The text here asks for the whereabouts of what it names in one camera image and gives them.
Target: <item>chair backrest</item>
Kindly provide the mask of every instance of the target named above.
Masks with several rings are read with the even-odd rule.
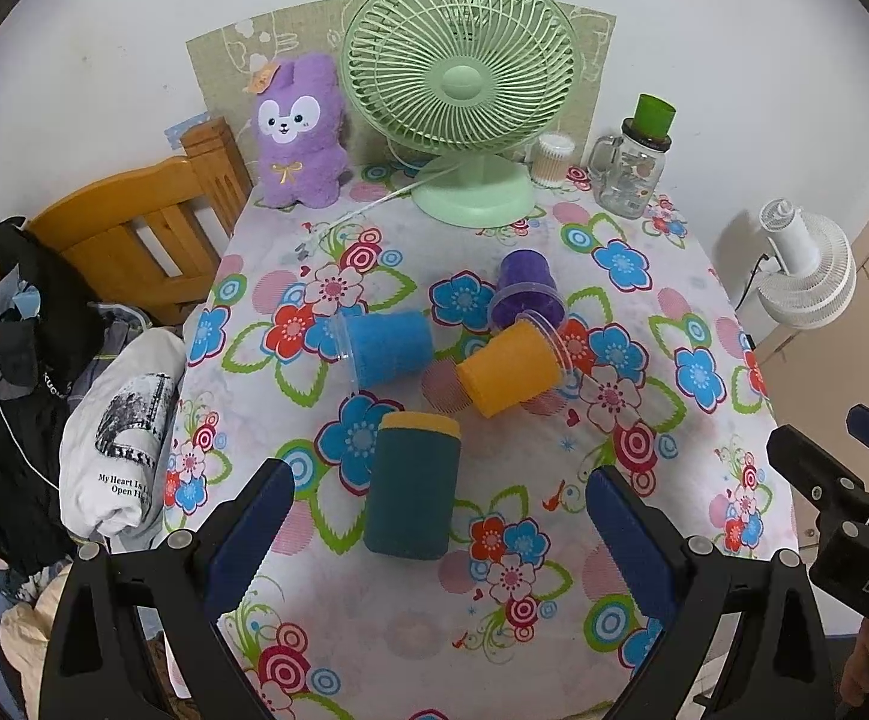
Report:
[[[251,191],[244,161],[224,119],[182,136],[186,157],[112,175],[69,194],[28,222],[60,252],[101,300],[138,306],[165,324],[207,298],[218,255],[194,216],[205,197],[230,237]],[[169,275],[138,236],[148,226],[179,275]]]

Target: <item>glass mug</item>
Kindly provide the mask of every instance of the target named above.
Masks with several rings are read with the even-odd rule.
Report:
[[[672,144],[670,137],[658,141],[642,135],[632,122],[625,119],[621,135],[595,141],[588,163],[596,201],[624,218],[640,218],[648,207]]]

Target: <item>floral tablecloth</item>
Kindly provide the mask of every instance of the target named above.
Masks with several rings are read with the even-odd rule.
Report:
[[[614,217],[581,170],[510,226],[470,230],[394,199],[295,254],[311,232],[412,180],[368,167],[338,204],[241,215],[188,359],[164,526],[196,529],[278,457],[289,517],[220,629],[278,720],[545,720],[606,706],[652,646],[585,512],[617,464],[682,533],[726,553],[796,548],[788,485],[754,355],[710,261],[667,196]],[[481,418],[455,364],[486,344],[498,266],[542,251],[570,317],[569,384]],[[423,310],[436,360],[351,396],[335,312]],[[449,413],[462,463],[448,554],[395,560],[361,543],[380,419]]]

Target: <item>mug handle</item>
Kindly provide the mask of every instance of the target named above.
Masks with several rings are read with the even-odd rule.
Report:
[[[597,175],[606,173],[618,159],[618,149],[625,141],[621,135],[604,135],[595,141],[588,158],[588,170]]]

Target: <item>plush toy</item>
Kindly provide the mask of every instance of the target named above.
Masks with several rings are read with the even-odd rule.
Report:
[[[337,200],[338,177],[348,155],[337,143],[344,96],[335,60],[308,53],[273,61],[256,74],[254,128],[263,205],[282,208],[294,200],[324,208]]]

